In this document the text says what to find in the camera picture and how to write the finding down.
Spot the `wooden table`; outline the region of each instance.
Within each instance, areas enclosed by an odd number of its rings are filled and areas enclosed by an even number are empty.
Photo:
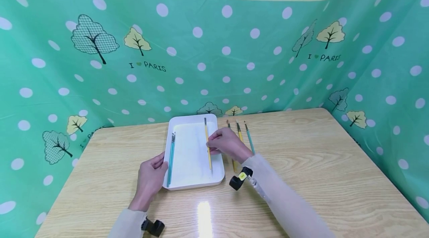
[[[242,129],[246,120],[256,151],[337,237],[429,237],[426,221],[326,110],[236,118]],[[219,127],[226,126],[226,119],[218,119]],[[98,130],[36,238],[107,237],[133,197],[139,164],[164,150],[167,127],[159,123]],[[161,190],[149,209],[150,219],[166,225],[161,237],[286,237],[248,183],[238,192],[229,187],[230,160],[225,174],[217,186]]]

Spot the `white plastic tray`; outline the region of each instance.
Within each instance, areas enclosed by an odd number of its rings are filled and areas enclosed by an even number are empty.
[[[207,119],[209,136],[217,130],[217,118],[214,114],[174,117],[168,126],[164,161],[169,162],[172,133],[176,133],[171,183],[167,187],[168,171],[163,187],[167,190],[184,190],[217,185],[225,177],[222,155],[212,155],[212,169],[206,147]]]

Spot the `tree print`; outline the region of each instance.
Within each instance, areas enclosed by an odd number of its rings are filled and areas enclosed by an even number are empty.
[[[138,33],[135,28],[130,29],[130,32],[128,32],[124,38],[124,43],[130,48],[139,49],[142,57],[144,57],[143,51],[152,50],[150,44],[144,40],[142,35]]]
[[[83,132],[82,125],[84,125],[87,122],[86,117],[80,117],[80,116],[70,116],[69,121],[67,123],[67,134],[73,134],[77,130]]]
[[[71,41],[74,48],[87,54],[98,54],[102,63],[106,62],[101,54],[107,54],[118,49],[115,37],[107,34],[103,27],[87,16],[79,15],[78,25],[73,30]]]
[[[316,37],[316,40],[325,42],[325,49],[328,49],[328,45],[331,42],[341,42],[344,40],[345,33],[343,32],[343,26],[338,21],[335,21],[330,26],[322,30]]]
[[[240,109],[238,106],[233,106],[232,108],[230,108],[225,112],[225,115],[235,116],[240,113],[243,113],[242,109]]]
[[[363,111],[349,111],[346,113],[347,117],[351,121],[350,127],[356,125],[360,128],[366,128],[366,117]]]
[[[313,24],[311,24],[310,28],[307,29],[306,32],[304,32],[301,37],[296,41],[295,45],[292,48],[292,51],[297,52],[295,57],[298,57],[299,51],[301,51],[301,48],[306,46],[310,43],[311,40],[313,40],[314,35],[314,26],[316,25],[316,21],[313,21]]]
[[[347,94],[348,94],[349,89],[348,88],[344,88],[342,90],[339,91],[335,91],[333,92],[328,99],[334,103],[334,108],[332,109],[332,111],[335,111],[335,109],[338,109],[339,111],[345,111],[347,108]]]
[[[216,116],[219,116],[222,114],[222,111],[217,108],[217,105],[214,105],[212,102],[207,102],[197,111],[197,114],[215,114]]]
[[[73,157],[73,155],[67,151],[70,143],[65,134],[55,131],[44,131],[42,138],[45,141],[45,160],[49,162],[50,165],[59,162],[66,153],[70,158]]]

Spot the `yellow sticker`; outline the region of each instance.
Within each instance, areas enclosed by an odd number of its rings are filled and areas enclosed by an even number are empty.
[[[240,175],[239,175],[239,179],[241,180],[241,181],[243,181],[243,180],[245,180],[247,178],[247,175],[244,173],[244,172],[241,172],[240,173]]]

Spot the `left hand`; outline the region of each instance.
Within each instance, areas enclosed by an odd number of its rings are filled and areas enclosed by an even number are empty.
[[[147,212],[155,195],[161,190],[168,162],[164,162],[164,153],[140,164],[137,190],[128,209]]]

